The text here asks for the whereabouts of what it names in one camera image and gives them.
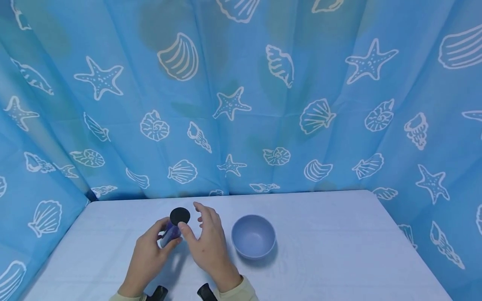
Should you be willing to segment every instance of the sleeve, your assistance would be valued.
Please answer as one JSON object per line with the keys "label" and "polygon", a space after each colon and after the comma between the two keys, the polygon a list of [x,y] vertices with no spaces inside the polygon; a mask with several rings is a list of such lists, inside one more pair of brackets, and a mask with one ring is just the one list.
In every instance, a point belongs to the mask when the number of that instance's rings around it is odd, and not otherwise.
{"label": "sleeve", "polygon": [[146,301],[146,298],[146,294],[136,298],[127,298],[116,293],[114,296],[110,297],[109,301]]}
{"label": "sleeve", "polygon": [[243,281],[236,288],[225,293],[220,293],[216,289],[214,295],[218,301],[259,301],[253,286],[245,276],[243,276]]}

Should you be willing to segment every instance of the shower curtain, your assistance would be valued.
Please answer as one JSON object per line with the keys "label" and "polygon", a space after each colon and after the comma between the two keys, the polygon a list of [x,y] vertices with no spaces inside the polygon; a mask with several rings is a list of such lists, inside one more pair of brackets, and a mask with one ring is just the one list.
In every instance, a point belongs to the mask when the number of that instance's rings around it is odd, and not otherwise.
{"label": "shower curtain", "polygon": [[0,301],[89,201],[351,189],[454,300],[482,299],[481,11],[3,0]]}

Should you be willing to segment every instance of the white tablecloth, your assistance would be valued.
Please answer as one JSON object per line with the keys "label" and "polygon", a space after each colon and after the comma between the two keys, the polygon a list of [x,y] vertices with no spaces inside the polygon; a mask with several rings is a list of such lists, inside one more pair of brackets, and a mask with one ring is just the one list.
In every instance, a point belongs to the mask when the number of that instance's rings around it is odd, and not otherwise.
{"label": "white tablecloth", "polygon": [[[106,301],[123,281],[136,239],[176,207],[191,212],[193,201],[221,216],[232,257],[263,301],[445,301],[435,276],[368,191],[251,196],[191,197],[94,202],[73,224],[25,301]],[[240,259],[231,244],[234,222],[246,214],[265,216],[278,245],[263,262]],[[200,301],[209,277],[187,245],[148,287],[169,289],[167,300]]]}

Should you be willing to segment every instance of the plastic bowl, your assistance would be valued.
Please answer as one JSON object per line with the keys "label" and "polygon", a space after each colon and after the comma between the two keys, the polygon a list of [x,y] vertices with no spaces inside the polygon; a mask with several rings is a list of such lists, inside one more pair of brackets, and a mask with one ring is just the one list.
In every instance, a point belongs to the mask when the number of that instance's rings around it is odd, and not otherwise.
{"label": "plastic bowl", "polygon": [[257,260],[267,256],[276,244],[273,225],[262,216],[245,215],[231,230],[234,248],[244,258]]}

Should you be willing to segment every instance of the wrist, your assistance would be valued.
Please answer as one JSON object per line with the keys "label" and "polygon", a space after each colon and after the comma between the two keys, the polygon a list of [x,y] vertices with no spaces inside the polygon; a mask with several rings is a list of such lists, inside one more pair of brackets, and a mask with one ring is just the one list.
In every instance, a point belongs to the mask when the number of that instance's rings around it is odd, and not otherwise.
{"label": "wrist", "polygon": [[229,265],[228,268],[222,269],[216,274],[211,275],[211,278],[216,283],[217,289],[221,293],[236,288],[243,281],[238,269],[233,264]]}

